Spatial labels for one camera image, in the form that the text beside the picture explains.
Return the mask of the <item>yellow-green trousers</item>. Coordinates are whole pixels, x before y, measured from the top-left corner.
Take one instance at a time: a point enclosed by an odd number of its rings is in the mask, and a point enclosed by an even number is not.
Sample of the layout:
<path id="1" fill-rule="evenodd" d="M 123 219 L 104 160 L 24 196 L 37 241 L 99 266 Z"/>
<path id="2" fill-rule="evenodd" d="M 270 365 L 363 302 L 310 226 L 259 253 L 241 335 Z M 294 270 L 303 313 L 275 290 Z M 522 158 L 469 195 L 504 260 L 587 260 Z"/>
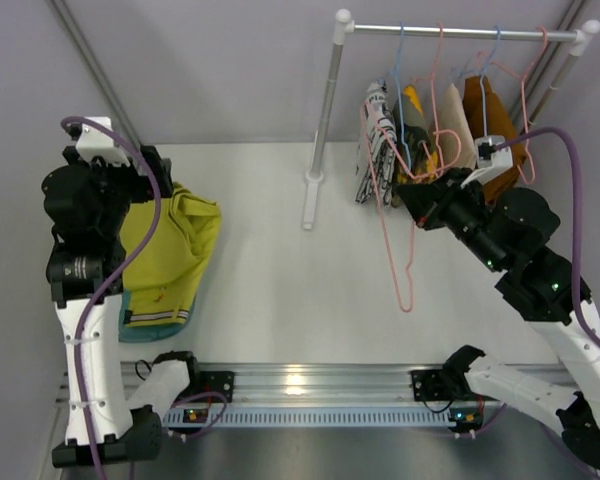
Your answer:
<path id="1" fill-rule="evenodd" d="M 219 205 L 176 182 L 161 200 L 160 218 L 148 244 L 123 272 L 136 315 L 189 310 L 211 261 L 222 225 Z"/>

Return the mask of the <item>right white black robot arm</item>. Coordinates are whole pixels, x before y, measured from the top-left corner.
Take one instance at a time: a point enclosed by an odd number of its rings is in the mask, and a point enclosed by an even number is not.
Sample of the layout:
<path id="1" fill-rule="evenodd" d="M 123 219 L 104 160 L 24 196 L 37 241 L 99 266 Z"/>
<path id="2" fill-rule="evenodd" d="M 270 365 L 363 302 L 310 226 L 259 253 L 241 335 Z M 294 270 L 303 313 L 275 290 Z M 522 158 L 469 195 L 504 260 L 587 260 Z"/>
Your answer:
<path id="1" fill-rule="evenodd" d="M 428 184 L 395 188 L 416 225 L 446 228 L 490 271 L 496 290 L 540 334 L 575 382 L 552 385 L 499 363 L 470 345 L 443 363 L 439 381 L 454 400 L 501 401 L 560 437 L 579 461 L 600 471 L 600 316 L 574 260 L 547 242 L 559 217 L 537 192 L 514 187 L 495 203 L 466 169 Z"/>

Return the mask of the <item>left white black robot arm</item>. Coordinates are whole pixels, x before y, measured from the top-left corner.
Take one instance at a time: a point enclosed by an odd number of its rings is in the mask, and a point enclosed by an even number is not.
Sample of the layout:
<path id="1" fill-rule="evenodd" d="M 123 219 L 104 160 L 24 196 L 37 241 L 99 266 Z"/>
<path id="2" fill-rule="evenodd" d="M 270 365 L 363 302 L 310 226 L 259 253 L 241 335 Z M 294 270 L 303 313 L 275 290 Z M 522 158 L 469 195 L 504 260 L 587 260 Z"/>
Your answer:
<path id="1" fill-rule="evenodd" d="M 42 183 L 54 245 L 46 268 L 65 345 L 69 420 L 52 451 L 57 468 L 154 460 L 162 419 L 199 384 L 190 351 L 158 355 L 132 396 L 124 393 L 119 359 L 122 270 L 130 263 L 120 240 L 133 203 L 152 199 L 151 184 L 122 149 L 67 147 L 66 165 Z"/>

